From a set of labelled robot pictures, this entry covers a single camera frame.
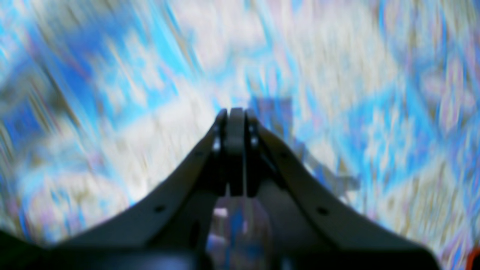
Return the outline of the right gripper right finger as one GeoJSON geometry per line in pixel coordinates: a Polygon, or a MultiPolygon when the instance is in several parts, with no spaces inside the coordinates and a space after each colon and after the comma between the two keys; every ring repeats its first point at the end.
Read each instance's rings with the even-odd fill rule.
{"type": "Polygon", "coordinates": [[[264,207],[273,270],[438,270],[420,244],[383,229],[326,190],[245,111],[246,193],[264,207]]]}

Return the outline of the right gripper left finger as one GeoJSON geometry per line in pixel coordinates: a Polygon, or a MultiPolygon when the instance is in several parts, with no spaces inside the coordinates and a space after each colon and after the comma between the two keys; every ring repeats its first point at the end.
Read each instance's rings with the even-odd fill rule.
{"type": "Polygon", "coordinates": [[[133,207],[50,248],[1,233],[2,270],[212,270],[219,197],[244,193],[245,111],[222,109],[184,161],[133,207]]]}

